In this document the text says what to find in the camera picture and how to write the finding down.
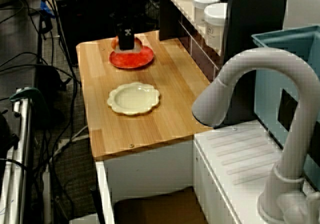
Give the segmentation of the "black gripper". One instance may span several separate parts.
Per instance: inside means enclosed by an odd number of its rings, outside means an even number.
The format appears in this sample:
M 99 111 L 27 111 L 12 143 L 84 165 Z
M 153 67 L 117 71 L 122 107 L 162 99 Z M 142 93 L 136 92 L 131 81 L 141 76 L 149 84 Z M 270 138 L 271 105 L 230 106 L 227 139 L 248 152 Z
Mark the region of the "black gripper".
M 133 12 L 123 12 L 115 10 L 113 12 L 113 25 L 115 29 L 120 29 L 118 34 L 118 44 L 121 51 L 132 50 L 134 48 L 135 15 Z

